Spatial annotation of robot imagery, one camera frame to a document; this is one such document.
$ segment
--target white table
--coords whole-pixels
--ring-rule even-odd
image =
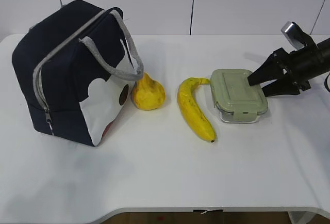
[[[0,223],[100,223],[120,212],[217,209],[330,217],[324,76],[301,95],[269,98],[269,112],[254,124],[221,122],[209,87],[201,87],[196,98],[216,129],[215,143],[200,140],[177,106],[184,79],[218,68],[255,70],[277,48],[293,50],[283,36],[134,36],[167,101],[148,112],[128,101],[98,148],[33,130],[11,65],[22,36],[0,44]]]

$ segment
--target zipper pull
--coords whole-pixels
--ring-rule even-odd
[[[52,127],[52,118],[51,118],[50,110],[49,110],[49,108],[47,106],[45,106],[44,110],[45,110],[46,122],[48,123],[49,129],[51,130],[51,133],[54,136],[53,127]]]

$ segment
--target lunch bag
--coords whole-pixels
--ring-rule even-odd
[[[35,130],[99,144],[143,77],[143,63],[122,17],[117,7],[103,10],[77,0],[20,41],[12,64]]]

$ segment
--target pear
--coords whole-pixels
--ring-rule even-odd
[[[137,81],[131,99],[135,106],[141,110],[152,110],[161,107],[166,99],[164,87],[154,81],[147,73]]]

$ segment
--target food container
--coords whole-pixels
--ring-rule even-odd
[[[210,85],[214,107],[224,122],[253,123],[268,110],[260,85],[250,86],[245,69],[217,69]]]

